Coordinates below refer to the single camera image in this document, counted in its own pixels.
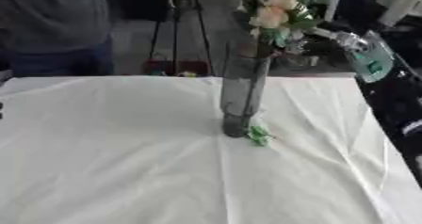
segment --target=tripod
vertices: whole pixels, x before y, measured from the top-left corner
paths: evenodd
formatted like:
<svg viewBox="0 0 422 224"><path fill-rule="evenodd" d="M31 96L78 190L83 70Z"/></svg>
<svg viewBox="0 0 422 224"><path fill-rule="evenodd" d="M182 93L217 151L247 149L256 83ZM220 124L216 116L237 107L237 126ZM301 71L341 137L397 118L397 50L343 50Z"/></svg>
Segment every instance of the tripod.
<svg viewBox="0 0 422 224"><path fill-rule="evenodd" d="M180 19L182 17L182 12L181 12L181 1L182 0L173 0L173 49L172 49L172 64L173 66L177 66L177 62L178 62L178 48L177 48L177 43L179 40L179 23L180 23ZM202 32L202 36L203 36L203 44L204 44L204 48L206 51L206 57L208 60L208 64L207 64L207 68L208 68L208 72L211 73L211 75L215 75L215 71L213 68L213 63L212 63L212 58L211 58L211 51L210 51L210 44L208 41L208 37L206 35L206 28L205 28L205 23L203 21L203 6L200 3L200 0L194 0L194 9L197 11L198 13L198 19L200 22L200 27L201 27L201 32ZM150 50L150 54L149 54L149 59L153 59L154 57L154 52L155 52L155 46L156 46L156 42L158 39L158 33L160 30L160 26L161 26L162 22L161 21L156 21L155 22L155 28L154 28L154 36L151 42L151 50Z"/></svg>

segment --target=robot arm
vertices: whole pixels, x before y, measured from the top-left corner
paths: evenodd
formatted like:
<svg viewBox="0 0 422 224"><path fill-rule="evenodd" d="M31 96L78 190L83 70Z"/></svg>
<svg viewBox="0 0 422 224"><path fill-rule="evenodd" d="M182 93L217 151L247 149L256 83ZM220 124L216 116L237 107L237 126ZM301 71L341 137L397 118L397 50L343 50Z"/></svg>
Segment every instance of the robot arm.
<svg viewBox="0 0 422 224"><path fill-rule="evenodd" d="M315 29L341 46L367 103L422 187L422 78L374 31Z"/></svg>

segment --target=person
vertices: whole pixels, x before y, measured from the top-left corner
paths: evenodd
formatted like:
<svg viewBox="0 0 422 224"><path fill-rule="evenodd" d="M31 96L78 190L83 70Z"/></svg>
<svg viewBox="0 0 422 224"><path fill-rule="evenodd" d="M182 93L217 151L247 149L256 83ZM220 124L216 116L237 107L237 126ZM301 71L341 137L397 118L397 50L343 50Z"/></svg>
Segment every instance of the person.
<svg viewBox="0 0 422 224"><path fill-rule="evenodd" d="M106 0L0 0L0 53L13 76L113 72Z"/></svg>

